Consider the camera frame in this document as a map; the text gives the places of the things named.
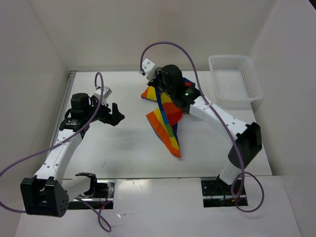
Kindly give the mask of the rainbow striped shorts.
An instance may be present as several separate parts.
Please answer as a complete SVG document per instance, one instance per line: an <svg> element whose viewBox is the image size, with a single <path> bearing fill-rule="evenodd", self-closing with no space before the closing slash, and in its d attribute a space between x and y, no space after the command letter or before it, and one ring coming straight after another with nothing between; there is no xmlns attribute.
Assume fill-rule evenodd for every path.
<svg viewBox="0 0 316 237"><path fill-rule="evenodd" d="M157 137L164 143L169 152L176 158L181 158L180 145L177 137L178 122L183 111L176 107L169 96L148 86L141 94L142 99L156 102L158 107L148 113L146 118Z"/></svg>

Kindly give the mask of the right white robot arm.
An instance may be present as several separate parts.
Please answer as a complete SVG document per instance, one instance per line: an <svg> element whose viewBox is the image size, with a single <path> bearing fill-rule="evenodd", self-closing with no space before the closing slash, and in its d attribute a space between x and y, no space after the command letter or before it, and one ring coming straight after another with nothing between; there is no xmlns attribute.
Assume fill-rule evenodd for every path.
<svg viewBox="0 0 316 237"><path fill-rule="evenodd" d="M262 149L260 126L243 122L216 106L202 95L194 85L188 85L181 70L175 65L158 67L152 62L142 66L148 85L166 95L183 112L190 114L227 136L232 144L228 161L218 176L217 190L228 194L234 180L251 163Z"/></svg>

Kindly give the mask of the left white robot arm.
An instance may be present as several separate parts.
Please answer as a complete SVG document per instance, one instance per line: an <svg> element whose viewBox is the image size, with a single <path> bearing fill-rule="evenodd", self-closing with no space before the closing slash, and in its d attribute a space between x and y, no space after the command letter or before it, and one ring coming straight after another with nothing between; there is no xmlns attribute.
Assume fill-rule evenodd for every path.
<svg viewBox="0 0 316 237"><path fill-rule="evenodd" d="M92 96L86 93L72 95L71 108L66 111L60 124L54 148L34 176L24 178L21 182L20 189L27 214L62 217L69 203L79 195L91 198L99 193L97 178L93 173L80 172L65 186L63 178L91 122L100 121L116 126L125 118L116 103L109 108L107 98L111 92L108 87L104 87L96 89Z"/></svg>

